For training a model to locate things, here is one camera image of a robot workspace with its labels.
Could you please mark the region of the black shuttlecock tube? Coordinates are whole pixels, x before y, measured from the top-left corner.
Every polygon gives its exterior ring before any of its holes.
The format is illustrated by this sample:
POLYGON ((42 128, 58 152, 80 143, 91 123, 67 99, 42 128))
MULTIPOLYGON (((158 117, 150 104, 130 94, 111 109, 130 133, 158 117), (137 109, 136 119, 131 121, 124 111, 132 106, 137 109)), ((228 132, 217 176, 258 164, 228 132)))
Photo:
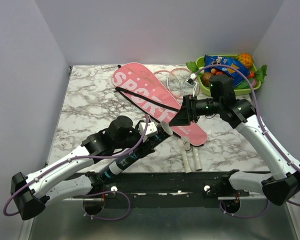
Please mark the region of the black shuttlecock tube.
POLYGON ((124 170, 134 164, 137 160, 146 157, 147 155, 155 152, 155 147, 161 144, 164 140, 173 135, 172 129, 165 121, 155 125, 157 133, 148 138, 145 142, 141 143, 131 154, 128 156, 119 157, 105 166, 99 171, 99 178, 103 182, 108 182, 114 179, 117 175, 121 174, 124 170))

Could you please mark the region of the white shuttlecock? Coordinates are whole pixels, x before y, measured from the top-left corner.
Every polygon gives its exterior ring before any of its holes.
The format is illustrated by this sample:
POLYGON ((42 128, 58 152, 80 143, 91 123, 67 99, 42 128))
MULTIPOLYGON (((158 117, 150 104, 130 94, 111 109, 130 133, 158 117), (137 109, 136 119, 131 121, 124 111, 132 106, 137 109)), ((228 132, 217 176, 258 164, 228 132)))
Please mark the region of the white shuttlecock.
POLYGON ((182 147, 185 151, 191 150, 190 140, 187 136, 186 137, 185 136, 181 137, 180 141, 181 141, 182 147))

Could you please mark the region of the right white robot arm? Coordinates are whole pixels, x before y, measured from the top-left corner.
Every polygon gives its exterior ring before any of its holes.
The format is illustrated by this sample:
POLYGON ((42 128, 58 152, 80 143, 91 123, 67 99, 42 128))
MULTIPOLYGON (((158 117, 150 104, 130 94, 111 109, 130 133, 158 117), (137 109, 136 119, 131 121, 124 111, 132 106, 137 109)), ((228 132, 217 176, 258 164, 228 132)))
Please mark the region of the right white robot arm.
POLYGON ((231 196, 237 190, 255 192, 281 206, 300 191, 300 162, 273 137, 248 100, 236 99, 230 77, 215 75, 209 82, 211 98, 184 96, 169 126, 188 126, 200 116, 218 114, 252 145, 270 170, 269 174, 235 170, 220 182, 221 193, 231 196))

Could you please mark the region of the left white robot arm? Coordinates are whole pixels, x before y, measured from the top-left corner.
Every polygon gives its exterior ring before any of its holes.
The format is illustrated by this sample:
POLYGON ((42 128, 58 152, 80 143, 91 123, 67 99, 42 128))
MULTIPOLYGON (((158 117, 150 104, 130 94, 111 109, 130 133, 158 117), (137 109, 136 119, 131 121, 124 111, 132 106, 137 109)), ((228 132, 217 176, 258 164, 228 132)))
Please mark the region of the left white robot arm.
POLYGON ((71 153, 34 173, 16 173, 11 178, 11 201, 22 220, 39 215, 48 204, 69 197, 102 193, 102 185, 155 151, 172 136, 169 125, 139 121, 136 126, 124 115, 109 127, 89 135, 71 153))

